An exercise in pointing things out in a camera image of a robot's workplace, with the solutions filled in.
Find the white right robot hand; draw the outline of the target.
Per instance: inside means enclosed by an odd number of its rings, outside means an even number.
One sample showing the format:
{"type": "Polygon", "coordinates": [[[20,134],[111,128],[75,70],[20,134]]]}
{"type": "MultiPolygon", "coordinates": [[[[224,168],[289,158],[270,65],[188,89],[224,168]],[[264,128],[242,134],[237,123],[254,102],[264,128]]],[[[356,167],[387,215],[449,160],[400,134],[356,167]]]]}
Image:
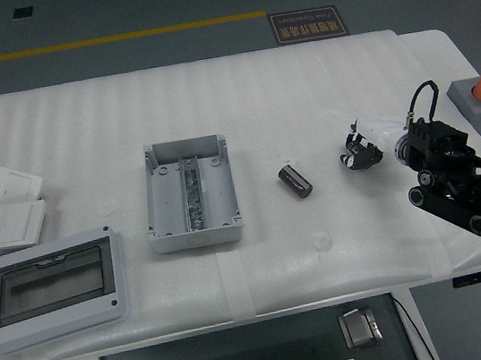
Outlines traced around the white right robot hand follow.
{"type": "Polygon", "coordinates": [[[407,134],[403,123],[393,118],[360,118],[351,126],[345,140],[341,163],[349,170],[364,170],[393,156],[406,166],[407,134]]]}

